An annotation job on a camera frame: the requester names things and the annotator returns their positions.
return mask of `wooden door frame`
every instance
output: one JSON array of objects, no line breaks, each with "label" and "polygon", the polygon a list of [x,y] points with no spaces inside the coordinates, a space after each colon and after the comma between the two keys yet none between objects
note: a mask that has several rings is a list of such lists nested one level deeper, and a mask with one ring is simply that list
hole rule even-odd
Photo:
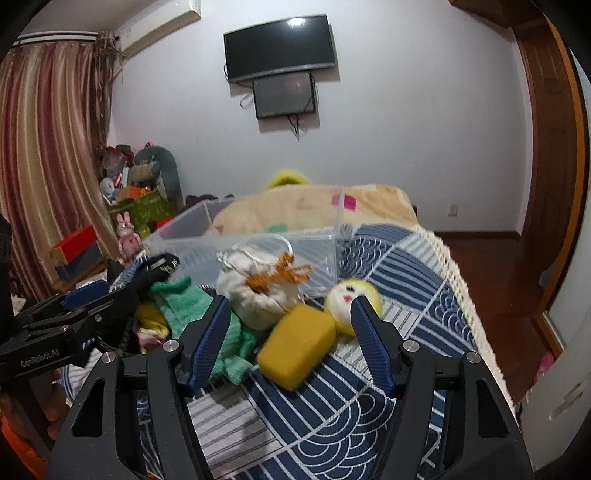
[{"label": "wooden door frame", "polygon": [[[562,282],[564,281],[564,278],[568,272],[570,261],[573,257],[574,248],[579,238],[581,223],[583,221],[585,202],[587,199],[587,186],[589,183],[589,141],[587,137],[587,133],[589,130],[587,128],[586,108],[584,104],[582,88],[579,82],[579,75],[576,72],[576,67],[574,65],[574,60],[570,54],[570,50],[566,47],[562,37],[560,36],[560,33],[558,33],[558,30],[556,30],[556,27],[550,22],[550,20],[547,17],[545,18],[545,21],[547,25],[550,27],[554,40],[558,45],[560,57],[562,58],[564,68],[566,70],[569,89],[571,91],[571,98],[573,100],[574,123],[576,134],[576,178],[573,192],[573,204],[570,211],[567,231],[560,252],[558,253],[558,256],[554,262],[554,270],[548,281],[548,286],[546,287],[544,295],[542,296],[542,299],[540,300],[534,312],[534,318],[538,327],[540,328],[548,345],[550,346],[552,353],[555,357],[558,357],[562,353],[563,348],[561,346],[561,343],[556,338],[554,330],[546,322],[544,312],[546,312],[551,307],[554,299],[556,298],[556,295],[558,294],[560,286],[562,285]],[[525,24],[522,27],[516,28],[516,33],[521,29],[527,30],[529,28],[538,28],[539,26],[539,21],[534,21],[531,22],[530,25]],[[534,124],[534,153],[532,159],[533,165],[529,198],[529,202],[531,202],[533,199],[533,194],[535,192],[535,186],[537,181],[537,113],[535,111],[535,91],[533,88],[531,70],[529,68],[526,58],[525,48],[523,48],[522,42],[519,38],[517,38],[517,42],[519,45],[521,56],[524,61],[525,74],[527,77],[530,96],[532,99],[531,106],[532,120]],[[528,212],[525,219],[525,225],[528,224],[530,214],[531,212],[528,208]]]}]

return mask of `pink rabbit toy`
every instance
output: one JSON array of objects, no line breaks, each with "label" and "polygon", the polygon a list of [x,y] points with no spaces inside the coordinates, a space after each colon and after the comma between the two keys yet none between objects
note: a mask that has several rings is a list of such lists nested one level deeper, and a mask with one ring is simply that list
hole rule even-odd
[{"label": "pink rabbit toy", "polygon": [[117,214],[117,236],[119,237],[119,253],[125,261],[133,260],[137,253],[142,250],[142,241],[134,231],[134,226],[129,220],[129,213],[125,212],[123,217]]}]

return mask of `blue and white striped fabric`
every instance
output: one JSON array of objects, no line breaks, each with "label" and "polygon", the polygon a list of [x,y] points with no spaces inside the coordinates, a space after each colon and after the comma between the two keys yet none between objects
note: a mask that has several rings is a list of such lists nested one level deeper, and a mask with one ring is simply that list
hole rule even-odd
[{"label": "blue and white striped fabric", "polygon": [[[341,276],[372,283],[382,296],[382,319],[404,338],[448,356],[476,349],[422,236],[363,225],[342,252]],[[311,304],[322,307],[321,301]],[[69,394],[80,388],[80,372],[69,368]],[[239,387],[209,385],[189,412],[214,478],[357,480],[369,476],[394,405],[372,385],[357,341],[341,339],[296,392],[278,389],[255,367]],[[435,392],[419,479],[433,474],[444,406],[444,392]],[[148,470],[162,477],[146,398],[138,403],[138,415]]]}]

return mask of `human hand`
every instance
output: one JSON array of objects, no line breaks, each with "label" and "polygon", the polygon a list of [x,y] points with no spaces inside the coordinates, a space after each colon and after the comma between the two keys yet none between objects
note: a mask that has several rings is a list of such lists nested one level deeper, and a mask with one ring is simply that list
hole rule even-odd
[{"label": "human hand", "polygon": [[[57,380],[60,377],[61,373],[59,370],[51,372],[52,380]],[[2,415],[8,420],[12,431],[19,437],[26,439],[27,433],[25,427],[18,414],[14,411],[14,405],[10,395],[0,393],[0,408],[2,409]],[[70,410],[70,407],[66,404],[66,393],[61,385],[53,384],[51,394],[47,397],[47,403],[42,408],[45,417],[50,422],[47,428],[47,434],[49,438],[55,440]]]}]

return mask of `tv screen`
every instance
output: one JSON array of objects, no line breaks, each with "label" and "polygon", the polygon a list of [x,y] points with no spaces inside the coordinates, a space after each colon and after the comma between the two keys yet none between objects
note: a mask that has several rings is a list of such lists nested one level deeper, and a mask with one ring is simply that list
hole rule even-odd
[{"label": "tv screen", "polygon": [[256,117],[299,115],[316,111],[310,72],[292,72],[252,82]]},{"label": "tv screen", "polygon": [[223,38],[230,82],[335,66],[326,15],[254,25]]}]

